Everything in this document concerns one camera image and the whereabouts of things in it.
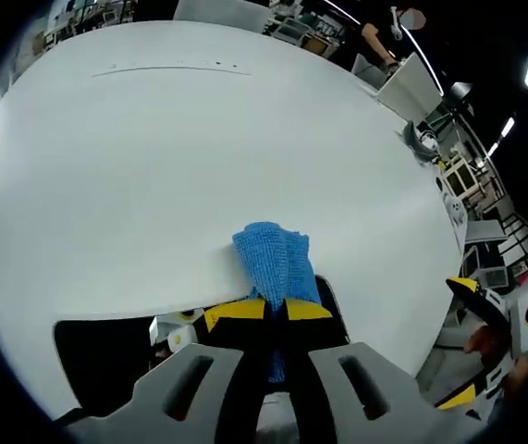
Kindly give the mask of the person's right hand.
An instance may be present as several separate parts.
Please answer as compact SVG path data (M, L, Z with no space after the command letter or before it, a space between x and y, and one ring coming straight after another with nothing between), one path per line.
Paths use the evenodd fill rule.
M479 327L463 347L465 353L477 352L482 364L493 364L503 356L508 348L509 338L488 325ZM503 389L507 392L518 389L528 377L528 354L514 361L514 366L503 380Z

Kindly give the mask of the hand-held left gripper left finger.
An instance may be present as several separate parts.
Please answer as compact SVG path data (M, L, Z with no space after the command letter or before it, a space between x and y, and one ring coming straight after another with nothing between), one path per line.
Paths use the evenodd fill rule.
M67 427L77 443L252 443L267 384L269 303L217 305L204 314L206 338L175 352L105 417Z

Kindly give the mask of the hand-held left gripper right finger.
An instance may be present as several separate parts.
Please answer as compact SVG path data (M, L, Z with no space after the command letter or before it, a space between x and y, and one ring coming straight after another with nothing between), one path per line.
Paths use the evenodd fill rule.
M413 377L347 343L323 306L287 299L281 352L303 443L468 443L477 421L428 403Z

